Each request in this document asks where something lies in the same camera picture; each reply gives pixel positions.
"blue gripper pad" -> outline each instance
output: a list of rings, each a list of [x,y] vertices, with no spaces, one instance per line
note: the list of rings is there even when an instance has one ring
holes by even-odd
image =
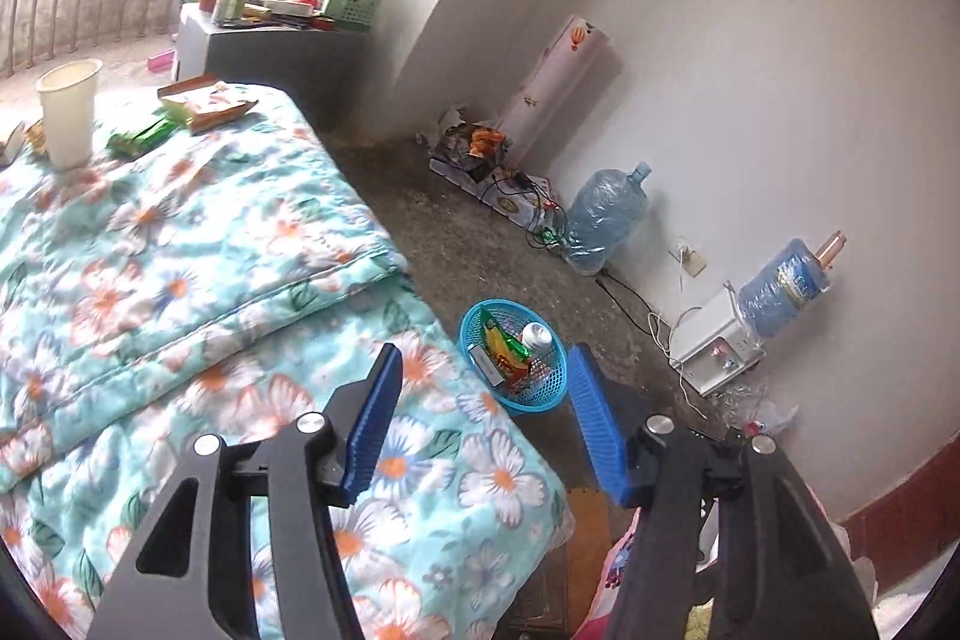
[[[356,500],[357,494],[370,487],[384,437],[387,437],[387,429],[394,417],[397,399],[400,398],[403,356],[395,345],[388,342],[383,346],[367,381],[372,381],[373,387],[347,436],[346,469],[340,483],[351,503]]]
[[[635,424],[645,420],[640,391],[608,381],[584,344],[574,345],[566,356],[566,372],[597,482],[617,504],[636,507],[640,496],[630,471],[631,453],[637,450]]]

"green snack wrapper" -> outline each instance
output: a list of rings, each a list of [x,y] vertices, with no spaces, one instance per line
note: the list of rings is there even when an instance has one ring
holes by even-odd
[[[171,118],[164,109],[158,109],[145,121],[126,131],[110,135],[107,147],[124,158],[139,158],[166,142],[182,124]]]

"plastic bottle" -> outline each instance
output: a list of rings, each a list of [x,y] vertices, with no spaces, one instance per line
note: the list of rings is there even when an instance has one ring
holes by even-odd
[[[792,239],[736,295],[747,325],[762,338],[784,330],[800,310],[829,288],[824,268],[829,268],[846,241],[838,231],[814,254],[801,239]]]
[[[650,174],[645,163],[627,175],[618,169],[594,173],[566,215],[565,257],[583,275],[596,274],[613,248],[630,236],[649,210],[640,183]]]
[[[553,348],[550,330],[541,323],[528,323],[520,332],[520,342],[534,356],[545,356]]]

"floral quilt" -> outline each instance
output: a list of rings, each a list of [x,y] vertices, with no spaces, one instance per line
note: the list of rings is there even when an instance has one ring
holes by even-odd
[[[366,376],[404,385],[371,488],[333,511],[368,638],[488,638],[572,519],[557,477],[467,368],[405,261],[280,91],[137,161],[0,172],[0,535],[85,637],[114,565],[198,432],[272,437]],[[95,149],[155,109],[98,97]],[[253,595],[280,637],[266,506]]]

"blue plastic basket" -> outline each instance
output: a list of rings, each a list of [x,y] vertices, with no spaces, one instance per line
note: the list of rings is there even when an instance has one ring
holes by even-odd
[[[549,323],[517,302],[509,299],[487,299],[470,308],[464,319],[460,321],[460,352],[467,363],[481,378],[483,377],[483,373],[477,369],[476,362],[469,354],[469,349],[473,345],[483,343],[481,307],[486,308],[500,322],[500,325],[517,339],[520,339],[523,327],[531,322],[544,326],[553,338],[553,349],[545,356],[534,359],[530,372],[533,379],[530,390],[517,396],[507,397],[497,389],[491,388],[493,396],[496,396],[507,410],[515,413],[543,413],[544,410],[557,407],[566,394],[566,352],[563,349],[563,343],[550,328]]]

